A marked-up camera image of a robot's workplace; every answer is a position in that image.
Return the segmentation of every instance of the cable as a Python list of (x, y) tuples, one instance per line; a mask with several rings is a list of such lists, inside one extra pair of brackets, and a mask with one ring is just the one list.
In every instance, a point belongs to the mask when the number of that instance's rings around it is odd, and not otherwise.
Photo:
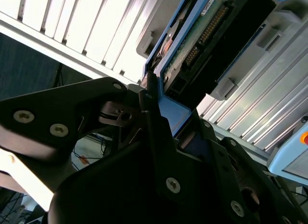
[(75, 155), (76, 157), (78, 157), (78, 158), (80, 158), (80, 159), (97, 159), (97, 160), (102, 159), (102, 158), (81, 157), (79, 154), (77, 154), (77, 153), (75, 152), (75, 148), (73, 148), (73, 153), (74, 153), (74, 155)]
[(60, 77), (61, 77), (62, 86), (64, 86), (62, 70), (60, 72)]
[(76, 167), (76, 169), (79, 171), (79, 168), (72, 162), (72, 165)]
[(10, 211), (9, 211), (8, 214), (4, 217), (4, 219), (2, 220), (2, 222), (1, 222), (0, 224), (3, 224), (3, 222), (6, 222), (7, 217), (12, 213), (12, 210), (13, 210), (14, 206), (16, 206), (16, 204), (17, 204), (19, 198), (20, 198), (20, 196), (18, 196), (18, 198), (16, 199), (14, 205), (12, 206), (12, 208), (10, 209)]
[(23, 198), (23, 197), (25, 197), (25, 196), (28, 196), (28, 194), (23, 195), (23, 196), (21, 196), (21, 197), (19, 197), (19, 198), (17, 198), (17, 199), (13, 199), (13, 200), (9, 201), (9, 202), (8, 202), (8, 204), (9, 204), (10, 202), (12, 202), (12, 201), (15, 201), (15, 200), (21, 199), (21, 198)]

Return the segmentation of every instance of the black plastic part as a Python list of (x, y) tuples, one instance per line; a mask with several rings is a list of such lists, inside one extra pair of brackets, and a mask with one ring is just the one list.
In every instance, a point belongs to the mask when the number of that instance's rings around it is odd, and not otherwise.
[(226, 148), (229, 155), (233, 157), (239, 170), (235, 172), (240, 189), (251, 188), (258, 197), (259, 218), (261, 223), (282, 223), (282, 217), (287, 217), (291, 223), (297, 223), (301, 217), (298, 210), (282, 195), (281, 191), (262, 172), (245, 150), (230, 137), (225, 137), (220, 144)]
[(177, 204), (157, 193), (149, 150), (135, 143), (72, 175), (55, 193), (48, 223), (184, 223), (203, 218), (208, 204), (201, 163), (178, 153), (183, 180), (189, 184), (185, 199)]
[[(126, 94), (121, 82), (105, 77), (1, 101), (0, 146), (40, 161), (62, 163), (78, 139), (104, 127), (98, 122), (101, 105), (121, 101)], [(27, 124), (14, 120), (13, 114), (20, 110), (33, 113), (34, 120)], [(68, 135), (53, 136), (53, 124), (64, 124)]]

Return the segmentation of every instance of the metal frame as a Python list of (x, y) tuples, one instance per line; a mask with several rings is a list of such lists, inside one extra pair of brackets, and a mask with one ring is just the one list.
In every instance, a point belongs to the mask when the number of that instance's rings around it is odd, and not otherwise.
[(0, 12), (0, 32), (92, 79), (111, 76), (125, 85), (135, 84), (135, 82), (92, 61), (83, 54), (70, 49), (2, 12)]

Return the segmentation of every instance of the black metal bracket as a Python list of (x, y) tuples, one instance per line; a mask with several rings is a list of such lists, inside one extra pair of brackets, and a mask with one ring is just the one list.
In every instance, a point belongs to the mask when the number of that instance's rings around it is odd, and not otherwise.
[[(179, 132), (177, 146), (168, 120), (160, 114), (156, 80), (148, 72), (146, 89), (139, 93), (106, 77), (0, 102), (0, 146), (31, 164), (39, 160), (56, 169), (67, 162), (81, 137), (106, 125), (119, 129), (115, 152), (56, 188), (51, 223), (65, 223), (68, 217), (74, 223), (101, 218), (94, 214), (97, 205), (89, 206), (76, 193), (100, 199), (106, 220), (115, 218), (115, 207), (132, 220), (139, 210), (154, 220), (179, 222), (197, 220), (205, 211), (218, 223), (301, 220), (243, 148), (231, 138), (218, 141), (210, 123), (196, 112)], [(255, 206), (247, 203), (247, 187), (257, 198)], [(78, 219), (79, 210), (92, 215)]]

